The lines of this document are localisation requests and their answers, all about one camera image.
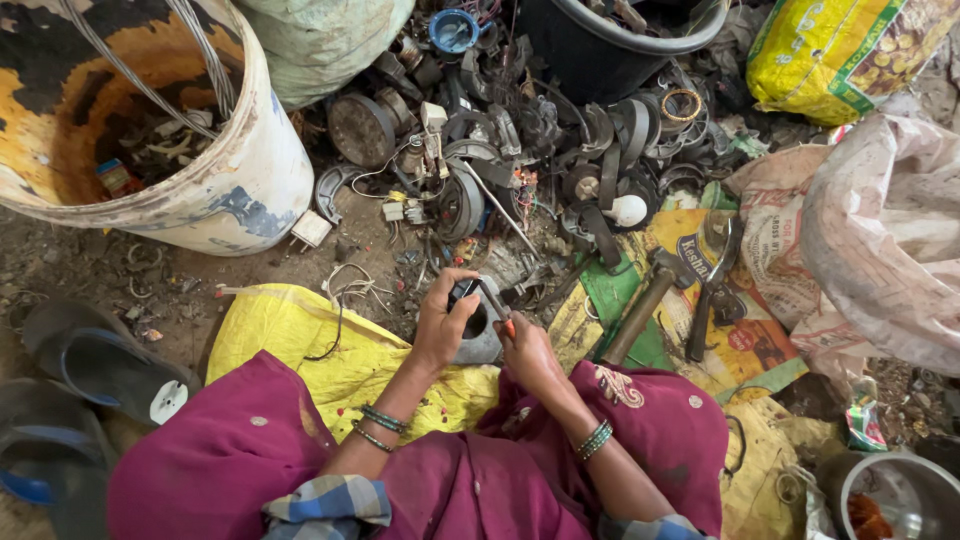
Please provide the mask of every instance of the bangle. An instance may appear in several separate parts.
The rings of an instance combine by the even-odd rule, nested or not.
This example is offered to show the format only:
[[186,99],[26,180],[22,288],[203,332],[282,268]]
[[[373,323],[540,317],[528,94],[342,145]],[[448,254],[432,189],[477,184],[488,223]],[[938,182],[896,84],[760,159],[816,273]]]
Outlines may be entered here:
[[363,413],[363,415],[367,418],[370,418],[380,426],[383,426],[390,431],[403,434],[408,428],[410,428],[410,424],[406,422],[400,422],[396,418],[387,416],[386,414],[367,404],[363,404],[360,407],[360,412]]
[[580,445],[579,448],[575,451],[577,457],[581,461],[587,461],[590,457],[600,450],[608,440],[610,440],[611,435],[613,435],[613,426],[610,425],[609,420],[604,420],[597,429],[590,434],[590,437],[584,441],[584,444]]
[[368,441],[372,442],[373,445],[374,445],[376,448],[378,448],[378,449],[386,452],[387,454],[389,454],[389,453],[391,453],[391,452],[394,451],[393,448],[391,448],[391,447],[389,447],[389,446],[381,443],[380,441],[376,440],[375,438],[373,438],[373,435],[370,435],[370,434],[367,433],[366,431],[363,431],[363,429],[360,428],[360,426],[359,426],[359,424],[360,424],[360,421],[359,421],[359,420],[357,420],[357,419],[354,418],[353,420],[350,420],[350,423],[353,424],[353,430],[354,430],[354,431],[356,431],[356,432],[360,433],[361,435],[363,435],[364,438],[367,439]]
[[[676,95],[687,96],[688,98],[693,100],[693,112],[691,114],[687,116],[678,116],[676,114],[671,114],[670,111],[666,109],[667,100],[669,100],[670,98]],[[670,120],[673,120],[674,122],[689,122],[690,120],[693,120],[694,118],[696,118],[697,114],[700,114],[700,109],[702,109],[703,106],[704,106],[704,103],[703,103],[703,100],[700,98],[700,94],[688,88],[676,88],[676,89],[670,90],[669,92],[666,93],[665,96],[663,96],[663,99],[660,101],[660,112],[662,112],[664,116],[666,116]]]

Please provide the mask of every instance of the woman's hand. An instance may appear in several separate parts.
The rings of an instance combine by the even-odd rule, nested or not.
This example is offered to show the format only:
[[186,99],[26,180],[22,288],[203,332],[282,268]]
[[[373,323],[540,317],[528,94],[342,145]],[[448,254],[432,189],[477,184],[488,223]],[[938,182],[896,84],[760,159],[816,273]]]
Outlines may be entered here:
[[562,399],[572,390],[572,385],[553,356],[546,330],[531,324],[519,311],[511,311],[510,320],[516,329],[513,340],[499,321],[493,323],[503,343],[503,361],[510,368],[510,374],[544,404]]
[[422,364],[435,374],[450,365],[460,348],[467,319],[480,305],[480,296],[471,294],[461,298],[449,313],[446,312],[446,298],[457,282],[479,277],[471,270],[453,268],[445,268],[440,273],[420,304],[417,337],[407,361]]

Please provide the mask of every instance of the flip-flop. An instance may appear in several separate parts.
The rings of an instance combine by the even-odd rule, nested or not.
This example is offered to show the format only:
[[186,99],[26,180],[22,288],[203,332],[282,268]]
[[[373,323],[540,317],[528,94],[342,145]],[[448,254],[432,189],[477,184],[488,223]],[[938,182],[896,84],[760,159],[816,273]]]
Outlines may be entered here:
[[150,426],[166,422],[201,388],[193,371],[147,351],[119,319],[84,302],[35,307],[23,343],[43,371],[78,396]]
[[0,487],[47,506],[58,540],[106,540],[116,453],[82,399],[52,380],[0,384]]

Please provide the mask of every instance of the hammer handle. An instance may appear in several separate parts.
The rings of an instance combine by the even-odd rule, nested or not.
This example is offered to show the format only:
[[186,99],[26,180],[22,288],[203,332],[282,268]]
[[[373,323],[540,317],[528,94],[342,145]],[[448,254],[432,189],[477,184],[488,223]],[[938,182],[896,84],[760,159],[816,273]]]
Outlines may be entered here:
[[601,360],[616,365],[623,363],[636,339],[647,328],[647,321],[653,315],[654,309],[660,304],[660,300],[663,300],[663,295],[670,290],[670,286],[676,279],[677,275],[672,271],[665,268],[659,270],[630,315],[623,321],[620,331],[616,333],[613,343],[600,358]]
[[690,336],[686,340],[686,359],[691,362],[704,361],[704,349],[707,346],[707,321],[710,316],[710,300],[714,289],[704,286],[700,289],[700,300],[693,312],[693,326],[690,327]]

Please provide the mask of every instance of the yellow sack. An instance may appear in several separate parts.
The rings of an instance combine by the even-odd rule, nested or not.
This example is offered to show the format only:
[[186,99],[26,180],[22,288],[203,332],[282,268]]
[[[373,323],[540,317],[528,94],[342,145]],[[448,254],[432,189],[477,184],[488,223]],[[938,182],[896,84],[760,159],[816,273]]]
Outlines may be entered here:
[[[303,378],[313,405],[337,442],[350,433],[350,420],[363,417],[360,405],[376,401],[410,354],[410,344],[344,310],[337,353],[322,360],[304,360],[304,356],[322,355],[336,339],[339,310],[326,298],[282,283],[224,290],[235,293],[236,300],[213,344],[206,383],[264,349]],[[400,444],[433,430],[472,430],[498,402],[499,374],[498,368],[489,365],[446,368],[427,390],[425,402],[417,407]]]
[[926,65],[958,0],[779,0],[747,57],[760,110],[849,124]]

